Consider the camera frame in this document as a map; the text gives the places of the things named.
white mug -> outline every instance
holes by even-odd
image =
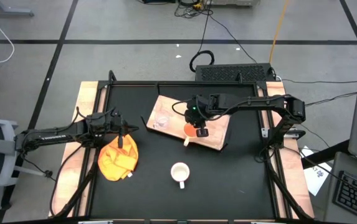
[[[189,177],[189,167],[183,162],[177,162],[171,168],[171,177],[179,182],[180,189],[184,189],[184,181]]]

yellow rag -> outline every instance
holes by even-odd
[[[135,169],[138,162],[138,149],[134,139],[127,134],[123,137],[123,147],[118,148],[118,137],[101,149],[98,166],[106,179],[124,179]]]

